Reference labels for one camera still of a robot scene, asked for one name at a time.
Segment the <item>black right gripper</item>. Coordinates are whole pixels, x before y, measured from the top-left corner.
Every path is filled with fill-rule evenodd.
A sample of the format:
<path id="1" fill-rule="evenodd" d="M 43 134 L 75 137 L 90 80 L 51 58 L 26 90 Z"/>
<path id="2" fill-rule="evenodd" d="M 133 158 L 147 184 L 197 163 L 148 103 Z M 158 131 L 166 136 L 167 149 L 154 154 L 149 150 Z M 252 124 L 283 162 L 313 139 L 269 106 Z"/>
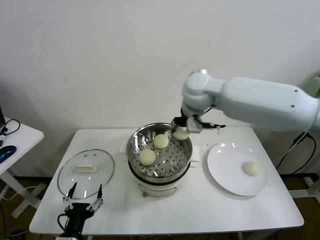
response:
<path id="1" fill-rule="evenodd" d="M 189 116 L 183 113 L 180 116 L 174 117 L 174 122 L 172 122 L 169 127 L 169 134 L 172 136 L 175 133 L 177 127 L 186 128 L 189 118 Z"/>

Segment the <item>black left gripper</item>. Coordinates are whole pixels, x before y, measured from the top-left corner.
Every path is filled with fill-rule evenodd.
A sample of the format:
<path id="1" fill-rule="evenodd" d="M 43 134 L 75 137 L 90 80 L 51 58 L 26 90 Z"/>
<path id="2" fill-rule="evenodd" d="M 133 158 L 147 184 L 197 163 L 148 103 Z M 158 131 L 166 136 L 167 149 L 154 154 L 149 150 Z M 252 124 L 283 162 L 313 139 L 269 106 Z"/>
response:
<path id="1" fill-rule="evenodd" d="M 100 184 L 96 199 L 90 203 L 73 203 L 73 195 L 77 187 L 77 182 L 75 182 L 72 188 L 68 191 L 66 196 L 63 197 L 63 205 L 65 209 L 65 214 L 69 218 L 81 218 L 89 219 L 94 215 L 103 204 L 103 191 L 102 184 Z"/>

